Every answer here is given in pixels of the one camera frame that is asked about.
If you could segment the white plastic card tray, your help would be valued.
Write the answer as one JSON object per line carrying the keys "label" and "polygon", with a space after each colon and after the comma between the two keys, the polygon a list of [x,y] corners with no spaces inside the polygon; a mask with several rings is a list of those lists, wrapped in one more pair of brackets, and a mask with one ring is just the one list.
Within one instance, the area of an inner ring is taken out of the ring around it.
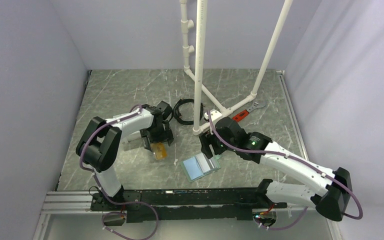
{"label": "white plastic card tray", "polygon": [[121,130],[121,142],[128,143],[139,138],[140,129],[144,128],[147,120],[142,115],[133,116],[132,114],[116,115],[113,120],[117,120],[112,126]]}

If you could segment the green card holder wallet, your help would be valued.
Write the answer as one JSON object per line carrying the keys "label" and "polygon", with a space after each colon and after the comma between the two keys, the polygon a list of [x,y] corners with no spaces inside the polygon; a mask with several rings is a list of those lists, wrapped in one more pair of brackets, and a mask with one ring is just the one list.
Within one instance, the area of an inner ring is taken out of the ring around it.
{"label": "green card holder wallet", "polygon": [[221,168],[219,164],[221,157],[221,155],[215,155],[212,158],[207,158],[203,153],[199,153],[183,160],[180,165],[187,180],[191,183],[218,171]]}

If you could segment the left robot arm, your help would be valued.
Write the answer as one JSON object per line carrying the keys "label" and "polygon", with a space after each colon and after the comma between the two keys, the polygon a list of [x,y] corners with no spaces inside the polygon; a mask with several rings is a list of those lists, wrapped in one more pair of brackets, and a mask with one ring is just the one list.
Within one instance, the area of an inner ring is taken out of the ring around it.
{"label": "left robot arm", "polygon": [[155,158],[164,158],[164,144],[174,141],[172,113],[173,108],[161,101],[157,106],[137,104],[128,113],[113,118],[97,116],[90,120],[75,152],[80,157],[79,166],[92,172],[109,209],[117,210],[124,203],[124,187],[114,168],[121,140],[139,133],[144,148]]}

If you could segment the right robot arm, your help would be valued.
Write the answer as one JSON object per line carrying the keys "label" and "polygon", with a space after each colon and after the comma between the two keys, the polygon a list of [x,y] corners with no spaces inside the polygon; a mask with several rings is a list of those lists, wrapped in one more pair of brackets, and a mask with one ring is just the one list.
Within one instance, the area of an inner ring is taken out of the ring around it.
{"label": "right robot arm", "polygon": [[263,164],[297,180],[298,184],[263,179],[255,191],[256,203],[267,208],[291,203],[314,208],[323,217],[340,222],[350,199],[355,199],[350,172],[305,160],[260,132],[246,132],[235,120],[224,117],[199,134],[201,152],[207,157],[234,152],[241,159]]}

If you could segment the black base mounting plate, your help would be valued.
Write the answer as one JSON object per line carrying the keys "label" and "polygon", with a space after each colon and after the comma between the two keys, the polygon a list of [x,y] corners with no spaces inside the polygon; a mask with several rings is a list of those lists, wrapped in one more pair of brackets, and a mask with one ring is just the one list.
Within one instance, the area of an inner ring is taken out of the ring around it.
{"label": "black base mounting plate", "polygon": [[250,221],[259,210],[285,209],[285,202],[269,203],[256,187],[125,190],[120,202],[108,201],[101,192],[92,195],[93,212],[126,215],[127,223],[159,219],[236,219]]}

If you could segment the red handled adjustable wrench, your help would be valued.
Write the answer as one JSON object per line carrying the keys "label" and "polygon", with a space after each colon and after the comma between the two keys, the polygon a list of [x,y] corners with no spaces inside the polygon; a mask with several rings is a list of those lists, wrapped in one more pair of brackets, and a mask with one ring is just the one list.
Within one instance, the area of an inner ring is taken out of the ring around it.
{"label": "red handled adjustable wrench", "polygon": [[238,123],[238,122],[242,121],[244,118],[246,118],[252,111],[257,110],[257,109],[262,109],[265,106],[266,106],[265,101],[262,101],[262,102],[254,101],[250,107],[248,107],[247,109],[236,114],[235,116],[232,117],[232,119]]}

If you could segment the aluminium rail frame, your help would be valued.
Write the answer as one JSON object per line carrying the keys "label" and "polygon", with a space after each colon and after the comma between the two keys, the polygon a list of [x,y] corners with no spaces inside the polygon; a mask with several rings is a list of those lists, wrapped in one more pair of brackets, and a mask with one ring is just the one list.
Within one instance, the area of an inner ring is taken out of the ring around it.
{"label": "aluminium rail frame", "polygon": [[273,209],[265,228],[259,208],[220,204],[139,204],[145,191],[127,191],[128,205],[113,205],[97,191],[47,193],[36,240],[340,240],[337,222],[299,204]]}

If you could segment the white PVC pipe frame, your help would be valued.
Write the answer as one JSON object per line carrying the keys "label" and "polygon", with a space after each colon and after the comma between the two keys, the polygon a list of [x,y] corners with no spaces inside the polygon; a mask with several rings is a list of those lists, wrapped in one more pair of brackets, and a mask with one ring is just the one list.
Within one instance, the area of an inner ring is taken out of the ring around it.
{"label": "white PVC pipe frame", "polygon": [[[179,0],[180,65],[193,84],[192,97],[223,117],[235,115],[261,93],[267,69],[282,71],[281,33],[288,30],[290,0]],[[241,81],[244,92],[230,93],[210,70],[226,76],[228,69],[253,69]]]}

